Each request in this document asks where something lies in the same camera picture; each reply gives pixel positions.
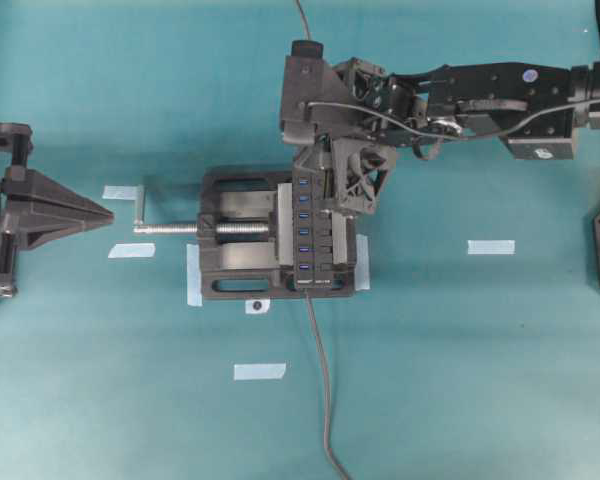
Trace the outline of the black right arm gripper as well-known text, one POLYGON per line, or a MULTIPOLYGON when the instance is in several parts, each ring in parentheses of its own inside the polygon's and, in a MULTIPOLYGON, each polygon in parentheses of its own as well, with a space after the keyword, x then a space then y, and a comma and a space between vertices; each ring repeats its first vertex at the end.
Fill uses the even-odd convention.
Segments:
MULTIPOLYGON (((427 128, 422 95, 429 91, 429 72, 389 74, 383 67, 355 57, 335 64, 333 70, 357 106, 390 116, 414 130, 427 128)), ((357 117, 357 125, 347 138, 333 140, 331 146, 314 144, 298 149, 292 165, 293 191, 298 200, 334 199, 334 209, 343 215, 371 215, 396 167, 396 148, 429 145, 430 139, 416 137, 369 113, 351 113, 357 117)))

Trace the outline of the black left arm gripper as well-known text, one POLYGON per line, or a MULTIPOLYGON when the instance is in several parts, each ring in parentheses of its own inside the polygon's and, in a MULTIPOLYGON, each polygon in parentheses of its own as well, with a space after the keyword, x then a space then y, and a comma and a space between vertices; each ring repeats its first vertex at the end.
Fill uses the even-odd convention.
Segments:
POLYGON ((0 298, 16 293, 14 268, 19 250, 34 250, 53 240, 84 233, 114 222, 114 214, 87 197, 52 180, 41 172, 25 168, 32 150, 32 130, 21 123, 0 123, 0 152, 11 155, 11 164, 0 176, 0 298), (28 201, 36 206, 54 207, 70 218, 21 216, 15 237, 1 226, 10 200, 28 201))

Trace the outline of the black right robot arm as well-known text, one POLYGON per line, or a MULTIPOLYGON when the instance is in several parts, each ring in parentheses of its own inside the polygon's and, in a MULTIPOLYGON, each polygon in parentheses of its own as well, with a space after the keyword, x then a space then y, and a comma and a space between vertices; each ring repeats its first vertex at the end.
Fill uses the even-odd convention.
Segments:
POLYGON ((600 62, 520 62, 390 73, 353 58, 337 65, 288 56, 280 107, 297 170, 323 173, 321 209, 372 214, 398 152, 433 159, 446 143, 500 140, 513 157, 564 160, 576 132, 600 129, 600 62))

